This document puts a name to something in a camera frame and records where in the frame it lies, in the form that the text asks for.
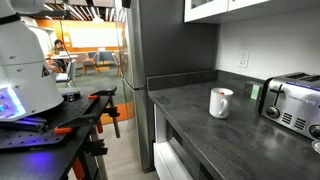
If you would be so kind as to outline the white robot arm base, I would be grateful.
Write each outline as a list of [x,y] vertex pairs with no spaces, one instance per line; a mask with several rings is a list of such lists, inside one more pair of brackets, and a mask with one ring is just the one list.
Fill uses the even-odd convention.
[[36,34],[21,20],[44,0],[0,0],[0,120],[16,121],[63,102]]

